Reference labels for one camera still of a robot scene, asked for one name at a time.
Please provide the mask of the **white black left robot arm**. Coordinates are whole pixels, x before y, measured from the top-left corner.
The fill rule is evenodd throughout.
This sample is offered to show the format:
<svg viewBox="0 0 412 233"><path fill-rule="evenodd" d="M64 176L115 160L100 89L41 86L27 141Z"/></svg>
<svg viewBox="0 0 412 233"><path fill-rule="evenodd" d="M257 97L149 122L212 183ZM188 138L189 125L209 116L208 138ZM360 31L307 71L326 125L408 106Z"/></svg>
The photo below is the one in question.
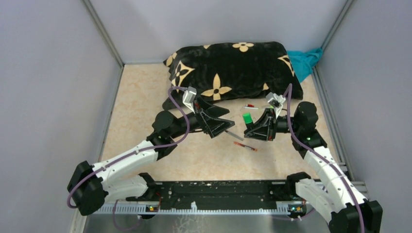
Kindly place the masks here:
<svg viewBox="0 0 412 233"><path fill-rule="evenodd" d="M157 187L148 173L140 173L129 180L121 178L168 156L195 130L214 138L235 125L233 121L222 118L229 114L229 109L210 104L202 98L195 98L192 106L193 111L182 114L180 118L167 110L159 112L152 124L153 132L131 149L102 162L80 162L67 186L68 207L88 216L106 202L124 198L153 199Z"/></svg>

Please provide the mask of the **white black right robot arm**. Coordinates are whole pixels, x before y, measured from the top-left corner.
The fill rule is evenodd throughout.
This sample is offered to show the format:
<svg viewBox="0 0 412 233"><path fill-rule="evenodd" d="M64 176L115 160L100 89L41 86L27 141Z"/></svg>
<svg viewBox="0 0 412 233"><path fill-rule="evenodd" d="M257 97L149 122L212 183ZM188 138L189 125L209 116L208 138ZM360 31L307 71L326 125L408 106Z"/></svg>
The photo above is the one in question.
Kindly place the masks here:
<svg viewBox="0 0 412 233"><path fill-rule="evenodd" d="M380 232L381 205L362 194L334 160L316 129L318 115L314 103L299 103L293 116L277 116L274 108L266 108L257 121L252 120L250 113L242 118L246 138L273 141L277 133L290 133L293 147L321 180L319 187L304 172L289 175L285 186L289 199L301 197L308 201L327 222L331 233Z"/></svg>

